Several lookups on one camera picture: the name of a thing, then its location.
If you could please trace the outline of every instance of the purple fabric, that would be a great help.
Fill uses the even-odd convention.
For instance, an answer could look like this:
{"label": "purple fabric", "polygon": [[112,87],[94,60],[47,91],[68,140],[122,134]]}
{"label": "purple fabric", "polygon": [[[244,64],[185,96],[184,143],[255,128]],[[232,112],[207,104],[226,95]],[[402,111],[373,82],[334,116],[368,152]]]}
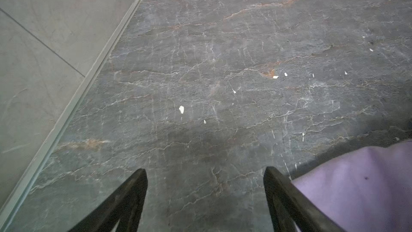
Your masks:
{"label": "purple fabric", "polygon": [[344,154],[292,183],[347,232],[412,231],[412,140]]}

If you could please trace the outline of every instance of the wall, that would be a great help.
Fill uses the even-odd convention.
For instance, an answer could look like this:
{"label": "wall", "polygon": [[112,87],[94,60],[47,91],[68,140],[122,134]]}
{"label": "wall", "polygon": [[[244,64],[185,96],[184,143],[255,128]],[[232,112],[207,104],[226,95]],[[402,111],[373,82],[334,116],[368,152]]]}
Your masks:
{"label": "wall", "polygon": [[134,0],[0,0],[0,206]]}

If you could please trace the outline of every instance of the gray marble tile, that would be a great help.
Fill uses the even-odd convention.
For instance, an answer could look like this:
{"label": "gray marble tile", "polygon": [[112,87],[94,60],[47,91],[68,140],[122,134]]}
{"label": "gray marble tile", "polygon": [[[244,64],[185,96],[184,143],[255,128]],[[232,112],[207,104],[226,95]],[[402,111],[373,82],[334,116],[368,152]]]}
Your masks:
{"label": "gray marble tile", "polygon": [[145,168],[140,231],[271,231],[266,166],[409,136],[411,7],[144,0],[9,230],[65,231]]}

